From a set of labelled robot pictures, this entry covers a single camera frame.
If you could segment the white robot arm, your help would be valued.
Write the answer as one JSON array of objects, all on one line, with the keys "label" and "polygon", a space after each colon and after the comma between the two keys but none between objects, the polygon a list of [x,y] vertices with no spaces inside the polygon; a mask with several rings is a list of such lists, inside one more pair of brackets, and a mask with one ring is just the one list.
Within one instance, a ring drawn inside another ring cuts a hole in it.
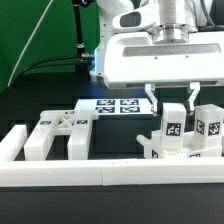
[{"label": "white robot arm", "polygon": [[202,86],[224,86],[224,27],[213,0],[97,0],[100,44],[91,74],[113,89],[143,88],[152,112],[157,88],[188,87],[187,110]]}]

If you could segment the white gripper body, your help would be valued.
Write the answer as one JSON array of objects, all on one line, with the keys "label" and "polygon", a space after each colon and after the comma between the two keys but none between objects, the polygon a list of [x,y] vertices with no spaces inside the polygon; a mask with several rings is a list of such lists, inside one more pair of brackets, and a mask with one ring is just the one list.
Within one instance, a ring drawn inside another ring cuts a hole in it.
[{"label": "white gripper body", "polygon": [[112,27],[103,73],[109,88],[224,82],[224,31],[199,32],[193,14],[137,9]]}]

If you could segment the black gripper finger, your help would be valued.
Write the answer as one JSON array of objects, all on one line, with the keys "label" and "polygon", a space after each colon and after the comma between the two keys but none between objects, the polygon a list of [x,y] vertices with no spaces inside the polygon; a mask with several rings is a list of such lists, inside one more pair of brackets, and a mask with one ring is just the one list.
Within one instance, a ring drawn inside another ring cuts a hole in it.
[{"label": "black gripper finger", "polygon": [[154,95],[154,92],[155,92],[155,85],[154,84],[149,84],[147,83],[145,85],[145,93],[146,95],[148,96],[148,99],[152,105],[151,107],[151,111],[154,115],[157,115],[158,113],[158,100],[156,98],[156,96]]},{"label": "black gripper finger", "polygon": [[200,92],[200,83],[199,82],[190,82],[188,86],[188,100],[186,103],[187,113],[192,115],[195,110],[194,101],[197,98],[198,93]]}]

